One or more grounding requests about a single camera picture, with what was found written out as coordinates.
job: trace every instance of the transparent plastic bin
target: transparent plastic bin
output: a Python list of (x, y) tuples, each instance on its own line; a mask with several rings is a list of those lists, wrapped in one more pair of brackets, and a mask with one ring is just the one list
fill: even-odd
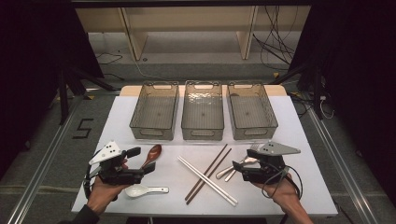
[(224, 131), (219, 81), (187, 81), (181, 129), (184, 140), (220, 141)]
[(276, 116), (260, 81), (231, 81), (227, 103), (234, 140), (271, 139), (277, 128)]
[(134, 138), (173, 140), (178, 98), (177, 82), (145, 82), (130, 123)]

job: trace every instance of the person's hand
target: person's hand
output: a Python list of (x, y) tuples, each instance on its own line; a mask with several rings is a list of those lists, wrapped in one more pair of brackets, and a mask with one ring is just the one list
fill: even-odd
[[(125, 165), (126, 160), (123, 161), (122, 168), (128, 169)], [(87, 205), (98, 216), (105, 212), (107, 206), (113, 199), (121, 193), (123, 189), (128, 188), (129, 185), (109, 185), (103, 183), (100, 177), (95, 178), (92, 186), (92, 193), (88, 199)]]
[(288, 214), (294, 223), (313, 223), (300, 203), (294, 186), (287, 179), (282, 179), (279, 184), (265, 185), (252, 183), (254, 186), (264, 189), (268, 196), (274, 200), (282, 211)]
[(299, 202), (294, 186), (287, 179), (283, 179), (279, 184), (273, 185), (264, 186), (264, 184), (259, 183), (252, 184), (260, 189), (264, 189), (268, 196), (272, 198), (275, 203), (279, 204), (282, 210), (287, 207), (288, 204)]

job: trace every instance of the spoon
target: spoon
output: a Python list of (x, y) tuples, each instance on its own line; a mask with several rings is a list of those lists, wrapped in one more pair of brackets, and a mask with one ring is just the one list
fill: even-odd
[(155, 145), (152, 149), (150, 149), (148, 152), (148, 158), (146, 159), (145, 163), (143, 163), (142, 167), (140, 167), (140, 169), (142, 169), (152, 161), (155, 161), (160, 156), (162, 150), (163, 148), (161, 147), (161, 145)]
[(160, 193), (167, 193), (169, 192), (169, 188), (167, 187), (146, 187), (143, 185), (135, 184), (131, 187), (125, 189), (125, 193), (132, 198), (142, 196), (143, 194), (147, 194), (150, 192), (160, 192)]

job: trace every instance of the sleeve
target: sleeve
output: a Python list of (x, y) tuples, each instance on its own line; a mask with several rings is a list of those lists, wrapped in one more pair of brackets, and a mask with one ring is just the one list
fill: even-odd
[(90, 207), (85, 204), (81, 210), (78, 212), (73, 221), (62, 221), (58, 224), (96, 224), (99, 221), (99, 216), (97, 216)]

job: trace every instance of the white chopstick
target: white chopstick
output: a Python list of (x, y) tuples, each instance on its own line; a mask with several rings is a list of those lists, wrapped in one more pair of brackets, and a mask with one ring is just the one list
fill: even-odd
[(198, 175), (202, 180), (206, 182), (207, 185), (209, 185), (212, 189), (214, 189), (219, 195), (221, 195), (227, 202), (232, 204), (233, 206), (236, 206), (238, 201), (233, 198), (230, 194), (228, 194), (224, 189), (213, 183), (209, 178), (207, 178), (205, 175), (203, 175), (200, 171), (198, 171), (195, 167), (193, 167), (189, 162), (184, 160), (182, 157), (177, 157), (181, 162), (183, 162), (187, 167), (189, 167), (196, 175)]

